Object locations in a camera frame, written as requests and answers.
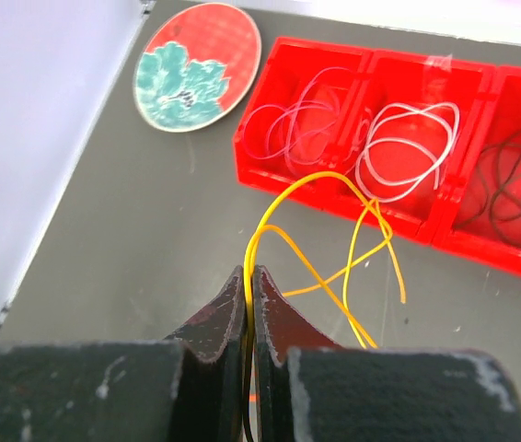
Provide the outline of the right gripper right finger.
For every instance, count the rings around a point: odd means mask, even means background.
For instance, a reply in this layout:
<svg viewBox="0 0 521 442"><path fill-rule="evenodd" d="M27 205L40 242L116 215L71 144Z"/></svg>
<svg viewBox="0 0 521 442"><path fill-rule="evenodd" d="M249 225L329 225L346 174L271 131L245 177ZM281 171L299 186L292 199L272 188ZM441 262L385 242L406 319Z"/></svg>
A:
<svg viewBox="0 0 521 442"><path fill-rule="evenodd" d="M255 387L261 441L312 441L310 396L299 378L304 350L341 350L285 298L264 266L251 277Z"/></svg>

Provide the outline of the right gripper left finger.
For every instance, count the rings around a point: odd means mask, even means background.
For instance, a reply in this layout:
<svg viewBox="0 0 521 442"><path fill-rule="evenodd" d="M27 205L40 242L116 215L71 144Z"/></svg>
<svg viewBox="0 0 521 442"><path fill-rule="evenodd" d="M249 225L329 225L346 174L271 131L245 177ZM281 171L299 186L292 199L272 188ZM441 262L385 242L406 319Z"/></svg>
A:
<svg viewBox="0 0 521 442"><path fill-rule="evenodd" d="M247 313L243 269L164 341L163 441L240 441Z"/></svg>

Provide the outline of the red four-compartment bin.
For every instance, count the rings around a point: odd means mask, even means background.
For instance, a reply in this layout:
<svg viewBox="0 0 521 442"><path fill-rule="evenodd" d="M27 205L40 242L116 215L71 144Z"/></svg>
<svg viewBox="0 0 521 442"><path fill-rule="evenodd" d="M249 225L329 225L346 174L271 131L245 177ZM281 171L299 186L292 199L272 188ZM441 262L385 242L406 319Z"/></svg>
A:
<svg viewBox="0 0 521 442"><path fill-rule="evenodd" d="M521 67L277 39L234 136L237 179L521 275Z"/></svg>

